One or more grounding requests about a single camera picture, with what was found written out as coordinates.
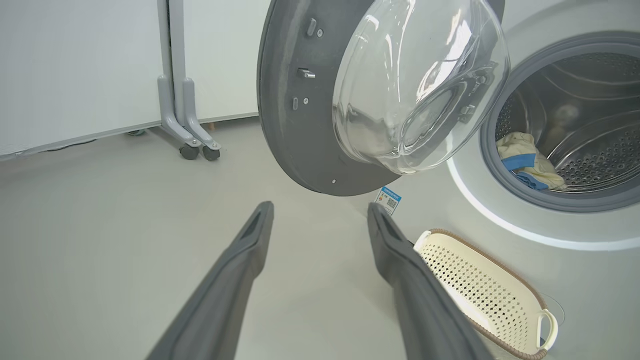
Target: blue fabric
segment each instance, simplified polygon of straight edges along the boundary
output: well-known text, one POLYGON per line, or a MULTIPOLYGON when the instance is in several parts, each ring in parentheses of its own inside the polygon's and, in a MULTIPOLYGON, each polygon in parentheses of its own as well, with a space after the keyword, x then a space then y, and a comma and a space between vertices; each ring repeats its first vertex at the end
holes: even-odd
POLYGON ((502 159, 502 163, 507 170, 512 171, 517 168, 533 167, 536 163, 535 154, 520 154, 502 159))
POLYGON ((539 182, 535 177, 533 177, 533 175, 527 174, 526 172, 519 172, 516 174, 516 177, 533 190, 544 190, 549 188, 549 185, 539 182))

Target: qr code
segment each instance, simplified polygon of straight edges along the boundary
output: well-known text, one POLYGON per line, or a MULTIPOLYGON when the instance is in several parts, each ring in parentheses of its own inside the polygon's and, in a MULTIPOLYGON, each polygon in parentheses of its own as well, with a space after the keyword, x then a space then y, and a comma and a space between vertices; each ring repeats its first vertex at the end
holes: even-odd
POLYGON ((389 200, 387 201, 387 205, 391 206, 392 209, 395 209, 397 204, 398 204, 398 201, 395 201, 394 199, 391 199, 391 198, 389 198, 389 200))

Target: basket handle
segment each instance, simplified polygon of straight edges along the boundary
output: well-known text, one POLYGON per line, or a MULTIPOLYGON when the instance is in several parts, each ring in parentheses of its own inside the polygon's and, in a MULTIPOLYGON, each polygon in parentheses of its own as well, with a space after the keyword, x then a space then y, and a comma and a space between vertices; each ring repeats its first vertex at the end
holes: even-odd
POLYGON ((547 340, 539 348, 543 348, 548 351, 552 346, 554 346, 556 338, 558 337, 558 321, 556 320, 556 317, 547 309, 542 309, 542 315, 545 315, 549 319, 549 322, 551 323, 551 329, 549 330, 547 340))
POLYGON ((427 242, 427 238, 429 237, 429 235, 431 235, 431 231, 428 230, 422 233, 422 235, 420 235, 420 237, 418 238, 418 241, 415 242, 413 249, 417 252, 420 252, 422 246, 424 246, 424 244, 427 242))

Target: laundry basket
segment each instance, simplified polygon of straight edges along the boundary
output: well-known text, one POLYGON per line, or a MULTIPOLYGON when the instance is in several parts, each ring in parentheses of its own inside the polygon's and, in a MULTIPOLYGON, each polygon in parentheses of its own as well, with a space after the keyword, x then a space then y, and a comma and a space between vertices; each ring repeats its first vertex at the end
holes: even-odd
POLYGON ((531 285, 446 230, 425 231, 413 249, 476 330, 499 347, 489 346, 494 356, 525 360, 545 357, 556 340, 558 324, 531 285), (540 345, 541 322, 545 316, 550 322, 550 333, 540 345))

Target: gray floor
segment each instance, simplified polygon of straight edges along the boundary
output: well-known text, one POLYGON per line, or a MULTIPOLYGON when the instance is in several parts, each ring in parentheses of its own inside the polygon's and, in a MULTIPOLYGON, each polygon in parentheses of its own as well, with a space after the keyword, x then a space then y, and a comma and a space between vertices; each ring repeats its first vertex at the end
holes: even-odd
POLYGON ((264 200, 275 223, 236 359, 404 358, 372 195, 298 186, 255 120, 214 137, 212 163, 157 131, 0 163, 0 359, 143 359, 264 200))

